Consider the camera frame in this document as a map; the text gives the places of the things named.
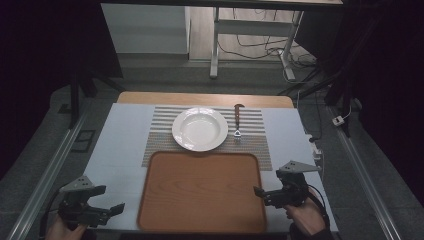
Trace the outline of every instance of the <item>black sleeve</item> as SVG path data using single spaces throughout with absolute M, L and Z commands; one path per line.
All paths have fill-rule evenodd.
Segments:
M 330 229 L 326 228 L 321 232 L 315 233 L 310 236 L 308 240 L 334 240 L 333 235 L 331 234 Z

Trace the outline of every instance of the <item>striped placemat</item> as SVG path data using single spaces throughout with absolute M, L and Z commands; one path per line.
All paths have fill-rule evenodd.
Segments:
M 183 111 L 196 106 L 160 105 L 155 107 L 142 167 L 149 165 L 150 157 L 157 151 L 188 151 L 178 145 L 172 136 L 172 124 Z M 250 153 L 256 156 L 261 171 L 272 171 L 262 111 L 259 108 L 240 108 L 241 141 L 234 140 L 234 108 L 209 107 L 227 120 L 228 135 L 225 141 L 209 152 Z

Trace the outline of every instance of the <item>person's hand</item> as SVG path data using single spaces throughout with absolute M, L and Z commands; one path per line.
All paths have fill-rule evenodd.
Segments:
M 325 222 L 321 212 L 310 198 L 307 198 L 299 207 L 286 205 L 284 209 L 287 210 L 287 218 L 293 219 L 297 228 L 306 236 L 312 236 L 325 229 Z
M 78 225 L 74 231 L 71 231 L 62 218 L 57 215 L 53 225 L 47 232 L 46 240 L 80 240 L 86 229 L 87 226 Z

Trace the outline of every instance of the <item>wooden tray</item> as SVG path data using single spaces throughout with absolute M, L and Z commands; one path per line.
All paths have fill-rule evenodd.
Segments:
M 148 232 L 261 233 L 266 217 L 251 154 L 156 152 L 138 213 Z

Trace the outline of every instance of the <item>wooden handle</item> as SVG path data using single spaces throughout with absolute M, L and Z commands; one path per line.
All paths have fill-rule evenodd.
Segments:
M 235 112 L 236 112 L 236 125 L 238 126 L 240 123 L 240 108 L 244 107 L 243 104 L 236 104 L 235 106 Z

